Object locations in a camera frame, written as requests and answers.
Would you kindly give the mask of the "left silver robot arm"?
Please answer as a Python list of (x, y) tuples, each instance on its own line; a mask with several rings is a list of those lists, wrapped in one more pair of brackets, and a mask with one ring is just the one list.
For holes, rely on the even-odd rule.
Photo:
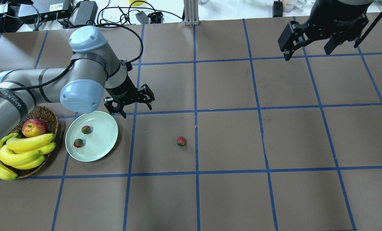
[(0, 139), (42, 103), (61, 103), (72, 112), (91, 113), (103, 103), (109, 113), (144, 103), (154, 93), (128, 76), (132, 61), (117, 58), (100, 25), (79, 25), (69, 38), (73, 54), (65, 68), (17, 69), (0, 73)]

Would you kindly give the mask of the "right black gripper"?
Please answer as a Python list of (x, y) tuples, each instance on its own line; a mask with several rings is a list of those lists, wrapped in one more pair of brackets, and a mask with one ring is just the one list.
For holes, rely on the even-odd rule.
[(324, 51), (330, 55), (345, 41), (358, 47), (367, 36), (362, 34), (369, 20), (366, 17), (372, 0), (317, 0), (304, 24), (290, 21), (277, 42), (284, 59), (289, 61), (294, 52), (316, 40), (329, 39)]

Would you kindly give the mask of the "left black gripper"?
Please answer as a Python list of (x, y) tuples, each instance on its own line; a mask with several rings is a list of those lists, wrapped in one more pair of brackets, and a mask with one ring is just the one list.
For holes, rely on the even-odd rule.
[(120, 82), (117, 82), (116, 86), (105, 86), (106, 91), (111, 96), (103, 98), (103, 104), (109, 114), (120, 114), (126, 119), (124, 106), (135, 102), (146, 104), (150, 111), (153, 109), (151, 103), (155, 101), (155, 96), (147, 84), (137, 88), (128, 75), (124, 80), (118, 79), (117, 81)]

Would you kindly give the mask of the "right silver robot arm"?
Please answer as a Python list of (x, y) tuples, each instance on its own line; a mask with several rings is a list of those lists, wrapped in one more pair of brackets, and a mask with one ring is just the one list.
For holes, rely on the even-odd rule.
[(371, 0), (317, 0), (305, 23), (290, 21), (279, 36), (277, 43), (285, 60), (289, 61), (296, 50), (319, 40), (328, 40), (324, 46), (327, 55), (345, 41), (354, 41), (357, 48), (382, 18), (380, 12), (366, 28), (369, 22), (366, 13), (371, 4)]

